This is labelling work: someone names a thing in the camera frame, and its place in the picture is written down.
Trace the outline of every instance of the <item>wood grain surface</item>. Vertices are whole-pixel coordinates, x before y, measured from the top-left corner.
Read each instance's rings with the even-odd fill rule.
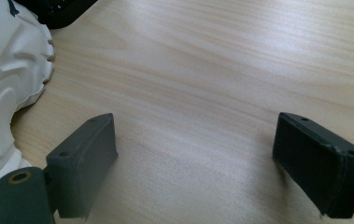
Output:
[[[53,77],[12,131],[43,168],[114,114],[120,156],[87,223],[354,223],[272,160],[281,111],[354,144],[354,1],[99,0],[52,35]]]

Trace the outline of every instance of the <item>black object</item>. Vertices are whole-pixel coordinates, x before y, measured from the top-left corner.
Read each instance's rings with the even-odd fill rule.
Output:
[[[87,217],[117,157],[112,114],[86,121],[51,151],[43,171],[28,167],[0,179],[0,223],[53,224],[56,210]]]
[[[97,0],[15,0],[34,12],[49,29],[70,25]]]
[[[273,157],[322,215],[352,217],[354,145],[310,119],[280,113]]]

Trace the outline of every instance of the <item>white plastic object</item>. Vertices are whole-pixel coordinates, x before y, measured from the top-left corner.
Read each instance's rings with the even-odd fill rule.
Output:
[[[10,130],[13,114],[36,102],[50,78],[54,55],[49,29],[25,7],[10,14],[6,0],[0,0],[0,178],[29,166],[14,146]]]

